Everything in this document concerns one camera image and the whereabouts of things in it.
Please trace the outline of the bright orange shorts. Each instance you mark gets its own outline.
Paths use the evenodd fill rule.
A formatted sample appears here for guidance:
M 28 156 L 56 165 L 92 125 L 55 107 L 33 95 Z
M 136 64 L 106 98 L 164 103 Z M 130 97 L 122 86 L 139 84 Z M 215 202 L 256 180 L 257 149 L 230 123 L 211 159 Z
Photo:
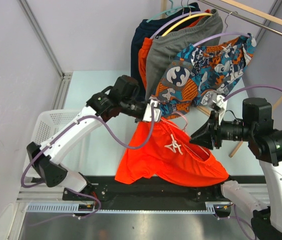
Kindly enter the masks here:
M 115 180 L 132 184 L 154 175 L 175 185 L 208 187 L 226 181 L 229 174 L 210 150 L 190 144 L 190 137 L 176 124 L 163 120 L 150 128 L 140 122 L 131 138 L 135 147 L 151 134 L 140 149 L 126 149 L 116 171 Z

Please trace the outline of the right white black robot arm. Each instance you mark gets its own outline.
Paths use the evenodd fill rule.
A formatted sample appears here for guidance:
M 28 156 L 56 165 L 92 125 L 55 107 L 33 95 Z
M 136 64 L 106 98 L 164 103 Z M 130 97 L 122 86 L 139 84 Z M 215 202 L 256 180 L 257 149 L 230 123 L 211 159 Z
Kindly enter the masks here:
M 263 171 L 269 205 L 235 180 L 214 185 L 211 194 L 218 201 L 229 199 L 249 216 L 257 239 L 282 240 L 282 130 L 273 127 L 272 106 L 264 98 L 246 98 L 242 118 L 224 121 L 220 105 L 220 101 L 213 103 L 207 122 L 191 135 L 190 143 L 212 150 L 219 149 L 223 140 L 247 142 Z

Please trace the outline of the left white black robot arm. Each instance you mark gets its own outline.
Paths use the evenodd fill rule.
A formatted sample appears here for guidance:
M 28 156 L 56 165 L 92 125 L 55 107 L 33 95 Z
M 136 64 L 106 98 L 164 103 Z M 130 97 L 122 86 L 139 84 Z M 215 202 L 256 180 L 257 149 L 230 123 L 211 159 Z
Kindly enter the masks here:
M 96 128 L 104 126 L 112 138 L 127 149 L 137 150 L 150 140 L 150 135 L 138 146 L 129 146 L 114 135 L 107 121 L 119 114 L 134 117 L 141 122 L 150 123 L 150 130 L 160 121 L 160 103 L 157 100 L 138 101 L 138 82 L 130 76 L 122 75 L 114 85 L 108 86 L 101 92 L 91 96 L 82 110 L 60 131 L 42 143 L 31 142 L 27 146 L 29 165 L 25 168 L 21 185 L 25 184 L 25 177 L 33 168 L 48 187 L 62 186 L 73 191 L 81 200 L 91 194 L 89 181 L 79 172 L 75 172 L 62 164 L 68 152 L 85 136 Z

